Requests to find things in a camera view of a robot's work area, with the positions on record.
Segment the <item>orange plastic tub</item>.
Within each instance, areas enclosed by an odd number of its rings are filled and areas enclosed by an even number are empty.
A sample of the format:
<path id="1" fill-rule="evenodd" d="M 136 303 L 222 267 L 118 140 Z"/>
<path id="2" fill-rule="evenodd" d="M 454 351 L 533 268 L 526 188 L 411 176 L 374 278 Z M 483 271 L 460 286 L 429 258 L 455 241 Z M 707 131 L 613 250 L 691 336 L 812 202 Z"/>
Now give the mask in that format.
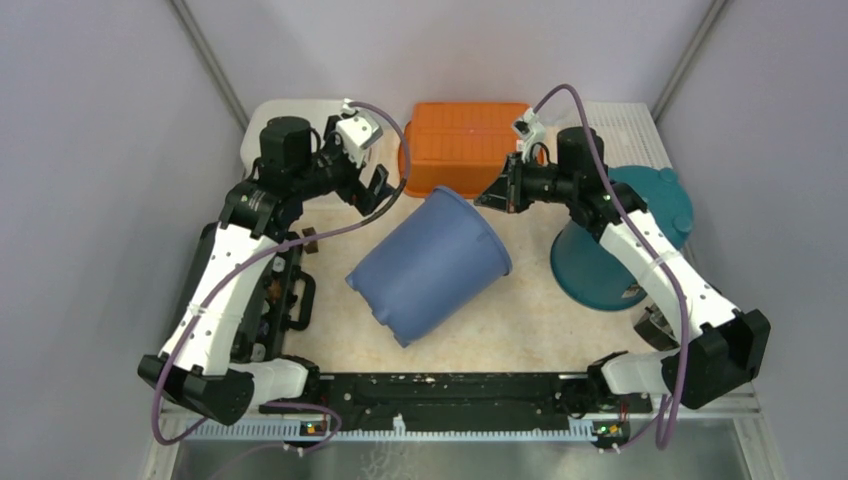
<path id="1" fill-rule="evenodd" d="M 412 155 L 404 193 L 424 198 L 445 186 L 473 199 L 501 173 L 522 142 L 512 124 L 529 106 L 515 102 L 422 102 L 404 134 Z"/>

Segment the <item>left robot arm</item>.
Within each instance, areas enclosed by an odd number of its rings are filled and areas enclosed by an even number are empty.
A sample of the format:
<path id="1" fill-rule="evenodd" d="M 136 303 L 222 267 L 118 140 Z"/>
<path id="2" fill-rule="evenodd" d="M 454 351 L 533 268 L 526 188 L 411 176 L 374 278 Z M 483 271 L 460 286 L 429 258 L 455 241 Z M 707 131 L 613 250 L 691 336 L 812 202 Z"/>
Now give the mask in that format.
<path id="1" fill-rule="evenodd" d="M 330 116 L 323 131 L 298 116 L 265 123 L 247 176 L 201 233 L 173 333 L 139 362 L 156 405 L 171 402 L 222 425 L 280 398 L 297 413 L 317 407 L 312 368 L 278 351 L 289 292 L 302 278 L 300 253 L 318 240 L 292 225 L 308 201 L 329 194 L 354 207 L 363 224 L 386 212 L 398 197 L 386 168 L 369 182 L 361 178 L 382 134 L 359 105 Z"/>

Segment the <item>blue bucket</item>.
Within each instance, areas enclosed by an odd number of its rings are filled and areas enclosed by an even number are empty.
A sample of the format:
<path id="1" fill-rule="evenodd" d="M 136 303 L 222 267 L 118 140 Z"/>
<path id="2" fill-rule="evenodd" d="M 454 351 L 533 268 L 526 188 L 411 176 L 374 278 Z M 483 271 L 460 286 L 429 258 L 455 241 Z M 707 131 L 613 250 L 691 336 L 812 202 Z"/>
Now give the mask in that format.
<path id="1" fill-rule="evenodd" d="M 346 283 L 405 348 L 511 271 L 511 257 L 493 227 L 458 193 L 438 186 Z"/>

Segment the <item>teal bucket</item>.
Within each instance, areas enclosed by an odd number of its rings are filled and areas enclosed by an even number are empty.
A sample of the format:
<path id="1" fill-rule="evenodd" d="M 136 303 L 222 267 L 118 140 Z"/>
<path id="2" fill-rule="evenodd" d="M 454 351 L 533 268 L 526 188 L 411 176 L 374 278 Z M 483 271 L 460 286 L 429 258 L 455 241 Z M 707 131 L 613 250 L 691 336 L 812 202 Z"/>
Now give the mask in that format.
<path id="1" fill-rule="evenodd" d="M 674 170 L 629 165 L 609 170 L 612 181 L 632 187 L 647 203 L 670 243 L 682 249 L 694 226 L 691 199 Z M 566 224 L 550 252 L 552 273 L 578 303 L 601 311 L 629 309 L 646 297 L 630 272 L 584 229 Z"/>

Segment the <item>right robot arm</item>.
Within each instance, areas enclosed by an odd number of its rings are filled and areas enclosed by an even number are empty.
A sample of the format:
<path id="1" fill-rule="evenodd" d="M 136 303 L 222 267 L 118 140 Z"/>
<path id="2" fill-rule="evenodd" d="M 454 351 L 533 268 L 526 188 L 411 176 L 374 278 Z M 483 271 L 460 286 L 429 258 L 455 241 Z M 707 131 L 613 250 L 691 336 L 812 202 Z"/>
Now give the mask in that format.
<path id="1" fill-rule="evenodd" d="M 755 380 L 771 324 L 758 309 L 742 311 L 708 283 L 661 231 L 647 202 L 608 176 L 603 139 L 592 128 L 562 129 L 557 160 L 541 165 L 509 154 L 474 203 L 518 214 L 536 202 L 566 206 L 586 231 L 646 292 L 672 329 L 674 350 L 615 352 L 588 367 L 586 397 L 612 412 L 629 394 L 670 395 L 699 409 Z"/>

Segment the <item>white perforated basket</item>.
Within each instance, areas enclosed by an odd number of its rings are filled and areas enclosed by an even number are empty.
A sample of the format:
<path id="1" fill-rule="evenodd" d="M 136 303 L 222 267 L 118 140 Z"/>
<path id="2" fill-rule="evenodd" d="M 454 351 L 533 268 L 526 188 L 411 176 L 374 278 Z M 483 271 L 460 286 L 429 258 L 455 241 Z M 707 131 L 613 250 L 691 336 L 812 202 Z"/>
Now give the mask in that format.
<path id="1" fill-rule="evenodd" d="M 672 167 L 646 104 L 589 101 L 584 109 L 590 127 L 603 139 L 609 167 Z"/>

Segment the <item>translucent white plastic tub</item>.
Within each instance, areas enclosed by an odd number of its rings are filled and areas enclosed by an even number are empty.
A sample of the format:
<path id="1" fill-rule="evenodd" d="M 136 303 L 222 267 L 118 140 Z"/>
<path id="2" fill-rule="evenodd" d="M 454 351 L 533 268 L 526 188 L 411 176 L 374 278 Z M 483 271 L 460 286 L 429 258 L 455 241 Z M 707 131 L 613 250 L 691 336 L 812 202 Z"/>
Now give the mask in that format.
<path id="1" fill-rule="evenodd" d="M 244 173 L 250 173 L 254 161 L 260 156 L 259 134 L 267 123 L 275 117 L 296 116 L 310 122 L 320 135 L 324 134 L 327 118 L 342 112 L 344 103 L 350 98 L 337 99 L 273 99 L 261 103 L 250 117 L 246 133 L 240 147 L 240 159 Z M 388 123 L 377 114 L 371 113 L 383 129 L 382 137 L 371 146 L 368 152 L 365 168 L 360 179 L 366 183 L 380 162 L 380 150 L 388 145 L 390 139 L 397 139 Z"/>

